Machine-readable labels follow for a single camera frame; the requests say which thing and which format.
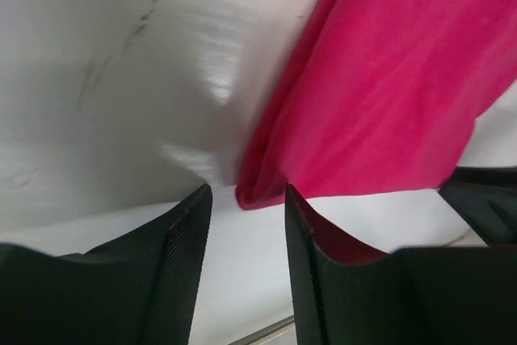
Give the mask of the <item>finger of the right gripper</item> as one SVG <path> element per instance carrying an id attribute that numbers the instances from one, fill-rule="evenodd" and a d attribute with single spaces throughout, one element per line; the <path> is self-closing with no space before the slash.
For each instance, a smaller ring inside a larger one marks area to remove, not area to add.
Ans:
<path id="1" fill-rule="evenodd" d="M 514 166 L 458 166 L 439 195 L 486 244 L 516 244 Z"/>

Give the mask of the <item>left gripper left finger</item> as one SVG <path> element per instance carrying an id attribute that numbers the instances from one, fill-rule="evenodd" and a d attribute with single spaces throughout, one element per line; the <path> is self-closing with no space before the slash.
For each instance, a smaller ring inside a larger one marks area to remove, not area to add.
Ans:
<path id="1" fill-rule="evenodd" d="M 2 343 L 188 343 L 211 213 L 203 185 L 83 254 L 2 244 Z"/>

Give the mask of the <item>magenta t shirt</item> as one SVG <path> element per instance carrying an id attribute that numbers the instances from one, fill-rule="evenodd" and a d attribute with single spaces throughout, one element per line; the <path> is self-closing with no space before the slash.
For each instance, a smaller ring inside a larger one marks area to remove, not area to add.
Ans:
<path id="1" fill-rule="evenodd" d="M 252 136 L 236 199 L 436 188 L 516 79 L 516 0 L 318 0 Z"/>

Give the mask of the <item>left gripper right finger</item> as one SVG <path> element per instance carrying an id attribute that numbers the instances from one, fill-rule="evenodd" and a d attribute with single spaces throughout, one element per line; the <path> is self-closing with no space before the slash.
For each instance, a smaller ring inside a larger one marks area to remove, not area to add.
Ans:
<path id="1" fill-rule="evenodd" d="M 386 253 L 316 212 L 293 185 L 285 233 L 299 344 L 513 344 L 516 249 Z"/>

